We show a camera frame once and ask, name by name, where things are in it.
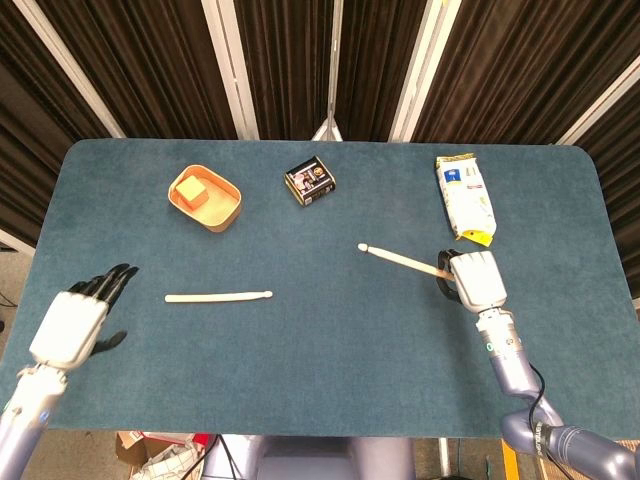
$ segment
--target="yellow sponge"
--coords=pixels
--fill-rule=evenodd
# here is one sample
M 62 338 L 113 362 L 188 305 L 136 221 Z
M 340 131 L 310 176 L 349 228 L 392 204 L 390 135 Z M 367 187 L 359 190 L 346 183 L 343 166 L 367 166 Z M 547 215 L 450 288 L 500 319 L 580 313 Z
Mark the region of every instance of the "yellow sponge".
M 198 208 L 209 198 L 206 187 L 193 175 L 180 182 L 176 191 L 192 210 Z

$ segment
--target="small black box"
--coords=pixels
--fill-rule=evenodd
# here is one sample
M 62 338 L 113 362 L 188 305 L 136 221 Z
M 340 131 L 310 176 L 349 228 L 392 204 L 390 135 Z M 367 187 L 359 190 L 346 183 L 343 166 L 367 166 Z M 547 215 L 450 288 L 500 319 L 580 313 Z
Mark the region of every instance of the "small black box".
M 336 189 L 333 175 L 317 156 L 285 173 L 284 183 L 303 207 Z

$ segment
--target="teal table mat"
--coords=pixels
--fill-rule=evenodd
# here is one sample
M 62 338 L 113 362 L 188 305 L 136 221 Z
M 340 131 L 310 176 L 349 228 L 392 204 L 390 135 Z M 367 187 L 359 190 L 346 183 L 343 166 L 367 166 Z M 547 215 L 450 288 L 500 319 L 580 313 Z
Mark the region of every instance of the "teal table mat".
M 564 146 L 89 140 L 67 154 L 9 345 L 1 397 L 31 362 L 54 295 L 140 267 L 70 375 L 52 426 L 296 435 L 497 436 L 504 398 L 475 329 L 432 277 L 357 249 L 435 263 L 456 242 L 437 155 L 475 152 L 498 229 L 506 307 L 565 422 L 640 432 L 640 328 L 591 159 Z M 302 208 L 283 172 L 318 155 L 335 192 Z M 211 233 L 167 201 L 189 164 L 235 184 L 243 210 Z M 245 303 L 167 293 L 272 290 Z

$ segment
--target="silver robotic arm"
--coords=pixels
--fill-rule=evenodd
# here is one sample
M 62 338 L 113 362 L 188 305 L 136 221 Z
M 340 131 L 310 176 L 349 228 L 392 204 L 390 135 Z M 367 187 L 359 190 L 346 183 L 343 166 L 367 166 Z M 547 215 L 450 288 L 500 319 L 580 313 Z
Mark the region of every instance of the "silver robotic arm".
M 491 252 L 440 252 L 438 266 L 455 276 L 457 291 L 443 279 L 450 299 L 478 314 L 480 333 L 502 392 L 527 408 L 502 418 L 502 435 L 517 452 L 548 457 L 595 480 L 640 480 L 640 448 L 627 448 L 583 428 L 564 425 L 538 386 L 536 373 L 516 333 L 511 312 L 502 309 L 507 293 Z
M 36 365 L 18 373 L 18 386 L 0 418 L 0 480 L 22 476 L 64 394 L 67 372 L 126 337 L 120 331 L 109 340 L 97 340 L 111 307 L 137 271 L 128 264 L 117 265 L 54 298 L 29 347 Z

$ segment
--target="wooden drumstick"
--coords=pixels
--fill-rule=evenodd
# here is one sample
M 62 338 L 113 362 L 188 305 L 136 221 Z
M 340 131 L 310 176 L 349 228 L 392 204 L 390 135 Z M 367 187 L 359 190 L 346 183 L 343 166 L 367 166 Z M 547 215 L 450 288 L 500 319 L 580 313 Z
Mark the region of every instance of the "wooden drumstick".
M 370 253 L 372 255 L 375 255 L 376 257 L 384 258 L 385 260 L 389 260 L 390 262 L 398 263 L 400 265 L 404 265 L 405 267 L 413 268 L 423 273 L 428 273 L 429 275 L 444 278 L 445 280 L 450 280 L 452 282 L 455 281 L 455 277 L 452 273 L 445 272 L 444 270 L 440 270 L 439 268 L 436 268 L 432 265 L 428 265 L 426 263 L 418 262 L 417 260 L 398 255 L 397 253 L 383 250 L 382 248 L 370 247 L 366 243 L 359 243 L 358 249 L 364 253 Z
M 211 293 L 205 295 L 165 295 L 167 303 L 213 303 L 213 302 L 242 302 L 246 300 L 258 300 L 271 298 L 273 292 L 243 292 L 243 293 Z

